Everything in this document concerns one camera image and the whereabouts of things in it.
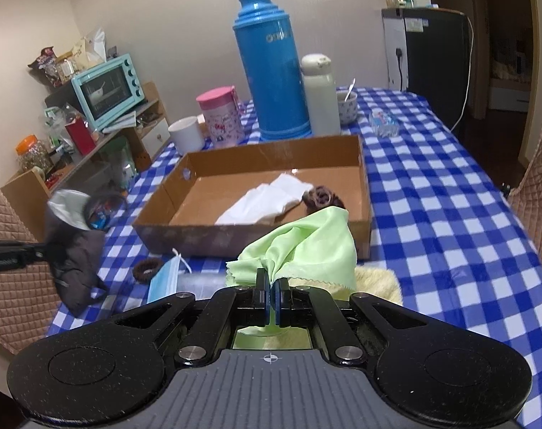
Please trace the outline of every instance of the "power cord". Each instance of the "power cord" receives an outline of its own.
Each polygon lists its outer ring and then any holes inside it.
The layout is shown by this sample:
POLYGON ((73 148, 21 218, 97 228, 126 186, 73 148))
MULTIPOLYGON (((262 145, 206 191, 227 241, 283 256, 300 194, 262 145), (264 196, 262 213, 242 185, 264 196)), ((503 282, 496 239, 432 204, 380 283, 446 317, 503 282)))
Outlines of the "power cord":
POLYGON ((472 20, 469 19, 469 17, 467 18, 467 20, 469 22, 469 27, 472 30, 472 47, 469 50, 469 74, 467 74, 467 88, 465 90, 465 100, 463 102, 463 108, 461 108, 461 114, 457 122, 453 124, 453 127, 450 129, 450 132, 454 131, 454 129, 457 127, 457 125, 461 122, 461 119, 463 118, 463 113, 465 112, 465 107, 467 105, 467 96, 469 95, 469 81, 472 77, 472 55, 473 55, 473 40, 474 40, 475 32, 473 31, 472 20))
POLYGON ((402 75, 402 49, 396 48, 396 58, 398 58, 398 71, 400 72, 400 91, 402 91, 404 86, 404 77, 402 75))

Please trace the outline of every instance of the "blue checkered tablecloth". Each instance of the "blue checkered tablecloth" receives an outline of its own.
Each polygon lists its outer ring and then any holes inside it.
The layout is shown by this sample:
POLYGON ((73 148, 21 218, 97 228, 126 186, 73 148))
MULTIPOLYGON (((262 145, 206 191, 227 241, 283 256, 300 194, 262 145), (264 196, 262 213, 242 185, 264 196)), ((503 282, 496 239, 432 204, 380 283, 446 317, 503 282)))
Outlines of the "blue checkered tablecloth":
MULTIPOLYGON (((392 269, 404 306, 493 337, 520 352, 533 388, 519 417, 542 428, 542 265, 533 243, 500 192, 469 153, 413 94, 358 89, 359 121, 344 133, 363 137, 374 212, 367 265, 392 269), (377 138, 372 108, 402 120, 395 138, 377 138)), ((243 117, 247 143, 260 140, 253 104, 243 117)), ((179 156, 170 144, 142 173, 107 235, 100 277, 110 286, 102 304, 74 318, 61 306, 49 329, 57 334, 140 306, 147 286, 131 267, 148 255, 131 224, 179 156)), ((194 271, 223 272, 224 261, 192 258, 194 271)))

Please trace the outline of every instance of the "pink canister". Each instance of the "pink canister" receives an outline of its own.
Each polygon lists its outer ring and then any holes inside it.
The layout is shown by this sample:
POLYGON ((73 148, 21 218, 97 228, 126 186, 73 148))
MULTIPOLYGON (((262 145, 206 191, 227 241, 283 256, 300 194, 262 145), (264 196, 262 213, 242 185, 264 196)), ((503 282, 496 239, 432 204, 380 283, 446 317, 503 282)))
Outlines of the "pink canister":
POLYGON ((244 139, 240 115, 243 109, 235 87, 218 87, 196 98, 216 148, 237 145, 244 139))

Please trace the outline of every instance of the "orange lid jar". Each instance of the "orange lid jar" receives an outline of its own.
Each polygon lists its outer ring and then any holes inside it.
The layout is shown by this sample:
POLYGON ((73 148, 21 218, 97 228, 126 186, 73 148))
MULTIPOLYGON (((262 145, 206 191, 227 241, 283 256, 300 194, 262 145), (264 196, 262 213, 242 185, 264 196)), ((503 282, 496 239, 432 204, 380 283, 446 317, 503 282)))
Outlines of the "orange lid jar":
POLYGON ((15 147, 15 151, 19 157, 19 166, 23 173, 38 166, 46 175, 53 168, 53 162, 47 149, 35 135, 26 136, 15 147))

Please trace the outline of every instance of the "thermos lid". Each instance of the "thermos lid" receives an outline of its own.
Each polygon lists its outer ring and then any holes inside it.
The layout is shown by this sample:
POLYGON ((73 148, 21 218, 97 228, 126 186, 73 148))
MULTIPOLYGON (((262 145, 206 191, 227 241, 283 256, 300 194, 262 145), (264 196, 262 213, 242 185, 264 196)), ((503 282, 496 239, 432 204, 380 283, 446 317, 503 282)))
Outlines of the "thermos lid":
POLYGON ((234 101, 235 87, 217 87, 198 96, 195 101, 202 110, 212 110, 234 101))
POLYGON ((233 30, 289 17, 271 0, 239 0, 239 2, 241 3, 241 11, 235 20, 233 30))
POLYGON ((306 76, 320 76, 332 74, 333 64, 328 56, 321 53, 312 53, 303 56, 300 60, 300 69, 306 76))

